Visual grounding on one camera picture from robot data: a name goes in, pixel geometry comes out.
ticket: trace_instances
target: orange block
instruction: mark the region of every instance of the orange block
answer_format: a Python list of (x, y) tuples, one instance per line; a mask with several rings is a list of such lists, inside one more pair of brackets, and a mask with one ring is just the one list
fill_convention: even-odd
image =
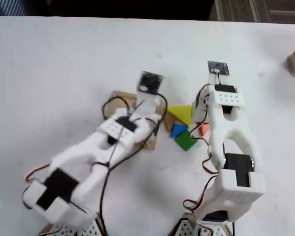
[(204, 124), (199, 128), (199, 133), (200, 135), (203, 137), (206, 132), (208, 131), (208, 129), (210, 129), (210, 125), (209, 124)]

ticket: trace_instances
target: black wire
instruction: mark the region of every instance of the black wire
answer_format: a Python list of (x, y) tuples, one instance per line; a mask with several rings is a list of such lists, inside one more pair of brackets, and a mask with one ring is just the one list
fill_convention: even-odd
[(128, 102), (120, 97), (120, 96), (115, 96), (115, 97), (111, 97), (107, 102), (104, 103), (104, 105), (102, 106), (102, 114), (103, 114), (103, 119), (107, 119), (107, 117), (105, 116), (105, 107), (107, 106), (108, 103), (110, 103), (111, 101), (115, 100), (115, 99), (121, 99), (127, 106), (127, 112), (128, 114), (130, 113), (130, 106), (128, 104)]
[(232, 223), (232, 226), (233, 226), (233, 236), (235, 236), (235, 222)]
[(144, 146), (146, 145), (146, 143), (148, 142), (149, 138), (153, 135), (153, 133), (155, 133), (155, 131), (158, 130), (160, 124), (162, 123), (162, 121), (165, 118), (165, 114), (166, 114), (167, 108), (168, 108), (167, 99), (163, 95), (161, 95), (159, 93), (155, 93), (154, 95), (160, 96), (165, 101), (165, 111), (164, 111), (164, 113), (163, 113), (163, 115), (161, 117), (161, 120), (159, 120), (157, 122), (157, 125), (155, 126), (155, 128), (152, 129), (152, 131), (150, 132), (150, 134), (143, 140), (143, 142), (141, 143), (141, 146), (137, 150), (135, 150), (133, 153), (131, 153), (130, 155), (128, 155), (126, 158), (122, 159), (121, 161), (119, 161), (115, 165), (113, 165), (111, 168), (109, 168), (108, 169), (108, 172), (106, 174), (106, 177), (105, 177), (105, 180), (104, 180), (103, 189), (102, 189), (102, 193), (101, 193), (101, 197), (100, 197), (100, 203), (99, 203), (99, 216), (100, 216), (100, 220), (101, 220), (101, 223), (102, 223), (102, 226), (103, 226), (104, 236), (107, 236), (108, 235), (108, 232), (107, 232), (107, 228), (106, 228), (106, 225), (105, 225), (105, 222), (104, 222), (104, 217), (103, 217), (103, 201), (104, 201), (104, 194), (105, 194), (105, 190), (106, 190), (106, 186), (107, 186), (107, 182), (108, 182), (108, 178), (109, 178), (110, 172), (113, 171), (119, 165), (121, 165), (123, 162), (125, 162), (126, 160), (130, 159), (132, 156), (134, 156), (135, 154), (137, 154), (139, 151), (141, 151), (144, 148)]
[(160, 96), (165, 101), (165, 112), (163, 113), (162, 118), (157, 122), (156, 127), (152, 130), (152, 132), (150, 132), (150, 134), (147, 136), (147, 138), (143, 140), (141, 146), (136, 151), (134, 151), (133, 153), (131, 153), (130, 155), (128, 155), (126, 158), (124, 158), (123, 160), (121, 160), (121, 161), (117, 162), (115, 165), (113, 165), (111, 167), (111, 171), (113, 169), (115, 169), (116, 167), (118, 167), (123, 162), (125, 162), (126, 160), (130, 159), (132, 156), (134, 156), (135, 154), (137, 154), (139, 151), (141, 151), (143, 149), (143, 147), (145, 146), (145, 144), (147, 143), (147, 141), (149, 140), (149, 138), (152, 136), (152, 134), (155, 132), (155, 130), (159, 128), (161, 122), (164, 120), (165, 114), (167, 112), (167, 107), (168, 107), (167, 99), (163, 95), (161, 95), (159, 93), (156, 93), (155, 95)]
[[(129, 120), (130, 120), (130, 117), (132, 116), (132, 114), (134, 114), (134, 112), (137, 110), (138, 107), (140, 107), (143, 104), (143, 102), (144, 102), (144, 100), (133, 109), (133, 112), (129, 115)], [(119, 133), (119, 136), (117, 138), (117, 142), (119, 141), (119, 139), (121, 137), (123, 129), (124, 129), (124, 126), (122, 127), (122, 129), (121, 129), (121, 131)], [(104, 221), (104, 216), (103, 216), (103, 200), (104, 200), (104, 194), (105, 194), (105, 190), (106, 190), (106, 185), (107, 185), (107, 182), (108, 182), (108, 177), (109, 177), (110, 172), (111, 172), (110, 161), (113, 158), (116, 147), (117, 147), (117, 144), (114, 146), (112, 154), (110, 155), (109, 161), (107, 163), (108, 172), (107, 172), (107, 174), (105, 176), (104, 185), (103, 185), (103, 188), (102, 188), (102, 193), (101, 193), (100, 202), (99, 202), (99, 216), (100, 216), (100, 220), (101, 220), (101, 223), (102, 223), (102, 226), (103, 226), (104, 236), (107, 235), (107, 228), (106, 228), (105, 221)]]
[(24, 199), (23, 199), (24, 193), (26, 192), (26, 190), (28, 190), (29, 187), (30, 187), (30, 185), (26, 187), (26, 189), (23, 191), (21, 197), (22, 197), (22, 203), (23, 203), (23, 205), (24, 205), (28, 210), (31, 210), (31, 207), (30, 207), (29, 205), (27, 205), (27, 204), (24, 202)]
[(216, 73), (216, 75), (217, 75), (217, 78), (218, 78), (218, 83), (221, 84), (219, 73)]
[(53, 234), (55, 234), (55, 233), (60, 232), (60, 230), (62, 230), (62, 228), (63, 228), (63, 224), (61, 225), (60, 229), (58, 229), (58, 230), (56, 230), (56, 231), (53, 231), (53, 232), (47, 232), (47, 233), (42, 233), (42, 234), (40, 234), (40, 235), (38, 235), (38, 236), (53, 235)]

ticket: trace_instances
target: blue block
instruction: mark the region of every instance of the blue block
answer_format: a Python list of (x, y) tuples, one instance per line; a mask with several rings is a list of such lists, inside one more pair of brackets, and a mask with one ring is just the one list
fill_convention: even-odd
[(175, 123), (172, 128), (171, 138), (176, 137), (178, 134), (181, 134), (186, 129), (188, 129), (187, 125)]

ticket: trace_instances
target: colored block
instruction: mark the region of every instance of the colored block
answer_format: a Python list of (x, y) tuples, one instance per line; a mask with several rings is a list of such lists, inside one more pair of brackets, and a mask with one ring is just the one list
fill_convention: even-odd
[(200, 135), (203, 137), (206, 134), (206, 132), (208, 131), (208, 129), (210, 129), (210, 125), (209, 124), (202, 125), (199, 128)]
[(185, 151), (188, 151), (197, 142), (197, 140), (192, 140), (190, 138), (190, 133), (188, 130), (185, 130), (181, 134), (179, 134), (175, 138), (175, 141)]
[(176, 137), (178, 134), (181, 134), (186, 129), (188, 129), (187, 125), (175, 123), (172, 129), (171, 138)]
[(176, 122), (176, 118), (169, 112), (167, 112), (165, 114), (165, 117), (164, 117), (164, 124), (165, 124), (165, 128), (167, 130), (167, 132), (170, 132)]
[(169, 107), (167, 111), (173, 114), (177, 119), (179, 119), (185, 125), (190, 125), (191, 106)]

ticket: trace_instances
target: yellow triangular block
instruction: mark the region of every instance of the yellow triangular block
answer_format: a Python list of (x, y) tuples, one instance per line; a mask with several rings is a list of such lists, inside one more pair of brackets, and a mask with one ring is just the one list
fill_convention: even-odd
[(182, 123), (186, 125), (191, 124), (191, 106), (169, 107), (167, 111), (174, 115)]

